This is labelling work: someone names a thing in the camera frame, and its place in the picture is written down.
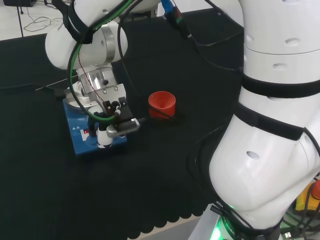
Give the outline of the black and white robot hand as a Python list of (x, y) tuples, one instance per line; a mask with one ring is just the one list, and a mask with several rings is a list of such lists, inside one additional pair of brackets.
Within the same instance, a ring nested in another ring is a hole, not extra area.
[(88, 133), (91, 137), (96, 137), (97, 147), (100, 149), (111, 147), (115, 138), (125, 135), (120, 132), (128, 130), (130, 123), (135, 122), (124, 96), (90, 107), (88, 112), (94, 116), (88, 117)]

